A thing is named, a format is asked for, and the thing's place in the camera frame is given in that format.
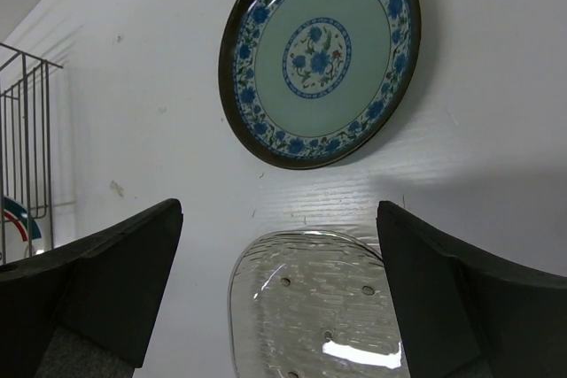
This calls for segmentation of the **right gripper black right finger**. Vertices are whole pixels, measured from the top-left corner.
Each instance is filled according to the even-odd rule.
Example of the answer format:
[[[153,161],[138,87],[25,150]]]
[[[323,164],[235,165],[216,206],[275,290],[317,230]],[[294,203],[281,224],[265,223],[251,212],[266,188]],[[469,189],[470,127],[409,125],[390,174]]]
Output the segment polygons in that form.
[[[564,377],[566,280],[446,234],[390,202],[377,233],[413,377]]]

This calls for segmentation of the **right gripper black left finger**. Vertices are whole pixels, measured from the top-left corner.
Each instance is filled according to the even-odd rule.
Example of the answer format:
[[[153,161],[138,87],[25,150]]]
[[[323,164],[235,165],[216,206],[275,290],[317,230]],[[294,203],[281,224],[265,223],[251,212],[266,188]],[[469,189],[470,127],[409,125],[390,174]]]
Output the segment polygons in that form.
[[[131,377],[183,227],[179,200],[1,267],[3,377]]]

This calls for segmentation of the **clear round plate stand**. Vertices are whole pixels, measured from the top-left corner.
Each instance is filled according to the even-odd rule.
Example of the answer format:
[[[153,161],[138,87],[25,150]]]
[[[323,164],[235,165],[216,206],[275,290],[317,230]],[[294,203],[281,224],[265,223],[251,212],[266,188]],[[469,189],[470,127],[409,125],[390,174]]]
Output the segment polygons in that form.
[[[324,225],[263,235],[228,291],[237,377],[408,377],[377,231]]]

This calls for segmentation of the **small blue patterned plate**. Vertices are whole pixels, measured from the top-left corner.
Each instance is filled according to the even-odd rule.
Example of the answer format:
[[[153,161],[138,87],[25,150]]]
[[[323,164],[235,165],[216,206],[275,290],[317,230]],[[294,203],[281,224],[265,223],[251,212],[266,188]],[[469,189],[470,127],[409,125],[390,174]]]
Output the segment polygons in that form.
[[[230,128],[284,169],[349,156],[406,94],[421,29],[419,0],[237,0],[218,64]]]

